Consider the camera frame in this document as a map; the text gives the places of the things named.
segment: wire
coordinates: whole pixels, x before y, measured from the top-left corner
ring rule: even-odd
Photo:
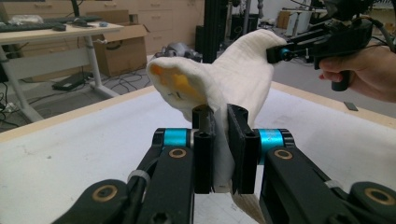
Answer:
[[[296,4],[300,5],[300,6],[303,6],[303,7],[311,7],[309,5],[306,5],[306,4],[303,4],[303,3],[299,3],[299,2],[294,1],[294,0],[290,0],[290,1],[293,2],[293,3],[296,3]],[[311,8],[313,8],[313,9],[323,9],[321,7],[311,7]]]

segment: robotic arm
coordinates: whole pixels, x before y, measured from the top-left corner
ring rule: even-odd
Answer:
[[[193,223],[194,193],[212,191],[213,112],[192,110],[192,129],[158,129],[127,183],[87,188],[54,223]],[[254,192],[264,164],[260,206],[267,223],[396,222],[396,192],[371,182],[343,192],[294,144],[287,130],[250,129],[248,112],[228,105],[233,193]]]
[[[315,69],[321,59],[332,56],[345,56],[366,48],[372,38],[373,25],[383,33],[390,49],[394,52],[392,41],[383,24],[370,17],[360,16],[368,10],[373,0],[324,0],[330,21],[313,27],[311,30],[293,37],[285,46],[267,50],[269,63],[290,61],[305,57],[313,62]],[[349,72],[342,72],[341,82],[333,82],[334,91],[345,91],[349,84]]]

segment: white towel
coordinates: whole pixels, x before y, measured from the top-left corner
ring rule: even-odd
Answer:
[[[157,58],[148,63],[147,72],[154,87],[187,120],[191,121],[191,110],[198,105],[209,105],[215,112],[215,192],[230,191],[234,168],[226,143],[227,104],[247,109],[247,122],[253,128],[274,73],[274,67],[267,62],[266,50],[285,44],[274,33],[258,30],[240,37],[212,64],[182,57]]]

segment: human hand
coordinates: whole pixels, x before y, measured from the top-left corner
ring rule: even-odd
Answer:
[[[342,80],[350,71],[349,88],[377,100],[396,103],[396,54],[386,47],[371,46],[344,57],[320,61],[320,79]]]

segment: keyboard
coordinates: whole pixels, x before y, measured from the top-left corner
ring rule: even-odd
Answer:
[[[80,16],[80,17],[60,17],[60,18],[45,18],[43,19],[44,22],[60,22],[60,23],[68,23],[73,22],[75,19],[84,20],[87,22],[90,21],[99,21],[102,18],[98,16]]]
[[[44,23],[22,24],[22,25],[6,24],[6,25],[0,25],[0,33],[33,31],[33,30],[49,30],[57,25],[62,25],[62,24],[59,22],[44,22]]]

